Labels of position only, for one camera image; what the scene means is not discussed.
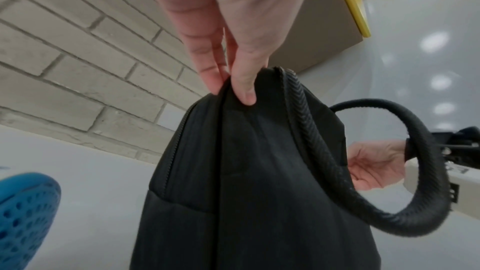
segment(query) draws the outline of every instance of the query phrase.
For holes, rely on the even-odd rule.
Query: yellow edge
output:
[[[350,9],[353,19],[355,20],[362,36],[365,38],[370,37],[372,34],[370,33],[369,25],[367,24],[367,18],[361,9],[361,7],[363,7],[362,0],[345,0],[345,2]]]

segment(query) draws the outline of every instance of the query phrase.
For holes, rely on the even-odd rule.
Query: black fabric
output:
[[[131,270],[380,269],[370,226],[307,168],[279,77],[260,72],[254,106],[227,84],[187,112],[150,182]],[[343,124],[306,98],[349,179]]]

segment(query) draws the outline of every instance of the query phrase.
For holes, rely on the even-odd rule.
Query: brick wall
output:
[[[0,124],[156,163],[207,93],[154,0],[0,0]]]

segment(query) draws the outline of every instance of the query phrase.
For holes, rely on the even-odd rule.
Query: fingernail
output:
[[[255,95],[255,89],[252,88],[251,90],[245,93],[245,103],[247,106],[252,106],[257,102],[257,96]]]

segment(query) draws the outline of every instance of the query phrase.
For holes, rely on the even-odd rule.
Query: braided strap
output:
[[[283,77],[285,101],[293,113],[311,166],[309,170],[321,184],[330,185],[330,198],[367,224],[403,237],[418,237],[436,230],[450,211],[450,183],[440,151],[425,125],[405,107],[383,99],[358,99],[332,106],[333,112],[369,107],[385,109],[397,116],[406,126],[418,155],[418,186],[411,202],[398,213],[384,212],[363,198],[351,180],[342,175],[310,113],[304,88],[292,71],[280,70]]]

